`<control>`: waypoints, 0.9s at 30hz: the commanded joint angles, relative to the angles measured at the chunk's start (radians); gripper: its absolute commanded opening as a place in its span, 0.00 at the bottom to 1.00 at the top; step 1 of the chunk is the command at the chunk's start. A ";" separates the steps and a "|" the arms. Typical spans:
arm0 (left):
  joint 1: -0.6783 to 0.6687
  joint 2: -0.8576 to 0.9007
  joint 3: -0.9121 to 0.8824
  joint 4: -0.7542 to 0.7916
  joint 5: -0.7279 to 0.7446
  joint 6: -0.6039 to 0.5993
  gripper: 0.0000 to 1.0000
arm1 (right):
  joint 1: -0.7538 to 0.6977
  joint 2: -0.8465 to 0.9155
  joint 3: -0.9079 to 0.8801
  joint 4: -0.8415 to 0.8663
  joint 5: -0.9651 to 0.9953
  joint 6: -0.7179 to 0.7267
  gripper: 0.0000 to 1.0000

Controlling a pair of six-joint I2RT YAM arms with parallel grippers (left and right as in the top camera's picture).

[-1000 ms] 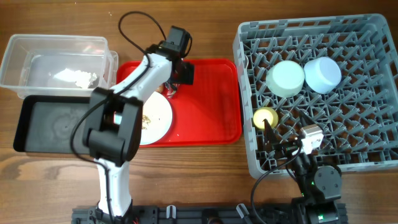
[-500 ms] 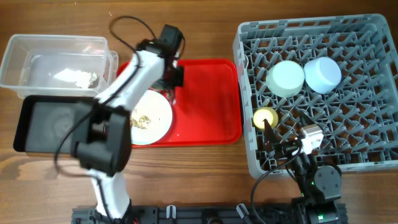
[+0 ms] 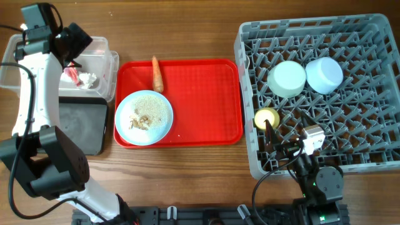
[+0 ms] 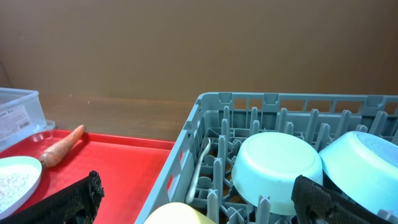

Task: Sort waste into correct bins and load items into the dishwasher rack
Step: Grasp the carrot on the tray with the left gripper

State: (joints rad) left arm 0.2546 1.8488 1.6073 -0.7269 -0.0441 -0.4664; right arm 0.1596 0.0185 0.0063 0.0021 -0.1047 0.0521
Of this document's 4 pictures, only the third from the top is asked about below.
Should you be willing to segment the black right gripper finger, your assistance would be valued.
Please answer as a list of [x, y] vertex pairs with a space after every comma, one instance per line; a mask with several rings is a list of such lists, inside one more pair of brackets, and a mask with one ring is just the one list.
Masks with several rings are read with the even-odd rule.
[[272, 153], [274, 151], [278, 151], [280, 146], [281, 146], [281, 141], [276, 136], [274, 128], [272, 127], [272, 125], [269, 122], [269, 120], [266, 119], [264, 122], [265, 122], [265, 127], [266, 127], [266, 130], [265, 130], [265, 138], [266, 138], [265, 150], [268, 153]]
[[303, 128], [316, 125], [316, 121], [304, 111], [301, 112], [301, 123]]

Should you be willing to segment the yellow cup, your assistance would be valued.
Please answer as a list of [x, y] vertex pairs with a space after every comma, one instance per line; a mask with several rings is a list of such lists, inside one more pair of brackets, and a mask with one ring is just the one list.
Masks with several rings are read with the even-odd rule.
[[254, 115], [254, 123], [258, 129], [266, 129], [265, 120], [268, 120], [274, 129], [277, 128], [280, 123], [278, 112], [270, 107], [259, 109]]

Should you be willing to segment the foil wrapper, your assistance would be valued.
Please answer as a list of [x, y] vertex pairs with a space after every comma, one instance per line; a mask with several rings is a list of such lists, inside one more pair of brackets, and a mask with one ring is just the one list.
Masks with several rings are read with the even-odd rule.
[[70, 62], [64, 68], [64, 74], [71, 79], [71, 81], [76, 85], [80, 86], [81, 80], [79, 78], [78, 70], [76, 69], [76, 64], [74, 62]]

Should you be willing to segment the white tissue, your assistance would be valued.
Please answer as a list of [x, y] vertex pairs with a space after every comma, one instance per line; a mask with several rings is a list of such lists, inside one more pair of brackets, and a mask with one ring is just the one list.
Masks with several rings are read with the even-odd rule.
[[90, 89], [97, 80], [94, 73], [87, 72], [80, 72], [78, 78], [80, 81], [78, 88], [80, 89]]

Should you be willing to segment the light green bowl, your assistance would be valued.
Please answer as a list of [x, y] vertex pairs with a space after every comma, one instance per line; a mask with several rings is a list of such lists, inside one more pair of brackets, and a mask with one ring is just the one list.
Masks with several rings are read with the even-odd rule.
[[293, 98], [304, 89], [306, 71], [295, 61], [283, 61], [270, 70], [267, 83], [275, 95], [281, 98]]

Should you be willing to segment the light blue bowl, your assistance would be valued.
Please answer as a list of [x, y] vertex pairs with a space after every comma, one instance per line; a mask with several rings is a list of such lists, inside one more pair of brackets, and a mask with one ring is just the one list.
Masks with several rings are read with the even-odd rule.
[[320, 94], [330, 94], [343, 81], [343, 70], [339, 63], [330, 57], [322, 57], [306, 65], [308, 84]]

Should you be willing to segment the orange carrot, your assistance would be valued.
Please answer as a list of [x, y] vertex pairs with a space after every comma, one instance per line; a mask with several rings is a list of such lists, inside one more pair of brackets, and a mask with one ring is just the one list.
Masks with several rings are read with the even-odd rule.
[[157, 93], [162, 93], [164, 91], [163, 77], [156, 56], [152, 57], [152, 71], [153, 71], [152, 88]]

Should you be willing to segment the light blue plate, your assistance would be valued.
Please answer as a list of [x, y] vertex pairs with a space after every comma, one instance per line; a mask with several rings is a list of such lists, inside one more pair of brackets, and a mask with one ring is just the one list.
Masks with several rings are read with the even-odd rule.
[[123, 141], [149, 146], [162, 140], [174, 121], [171, 103], [155, 91], [136, 91], [116, 108], [114, 125]]

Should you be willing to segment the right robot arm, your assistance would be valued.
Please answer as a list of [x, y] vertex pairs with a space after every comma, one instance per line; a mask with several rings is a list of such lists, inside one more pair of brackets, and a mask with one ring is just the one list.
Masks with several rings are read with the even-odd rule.
[[323, 146], [325, 131], [304, 112], [301, 122], [301, 136], [294, 141], [281, 143], [270, 122], [264, 121], [265, 148], [274, 152], [277, 159], [286, 158], [288, 162], [264, 175], [257, 183], [261, 184], [271, 174], [291, 166], [303, 195], [292, 204], [297, 223], [349, 224], [347, 206], [339, 203], [343, 199], [343, 170], [334, 164], [320, 165], [313, 155], [315, 150]]

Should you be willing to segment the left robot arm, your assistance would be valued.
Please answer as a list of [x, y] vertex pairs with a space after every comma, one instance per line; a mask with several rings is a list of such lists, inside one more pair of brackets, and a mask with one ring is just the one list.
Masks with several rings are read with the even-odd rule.
[[88, 160], [60, 128], [59, 82], [63, 69], [91, 43], [77, 24], [34, 24], [16, 46], [13, 66], [21, 75], [19, 112], [12, 136], [1, 143], [1, 161], [10, 170], [8, 199], [18, 183], [33, 197], [70, 203], [93, 222], [135, 223], [123, 199], [101, 187], [89, 174]]

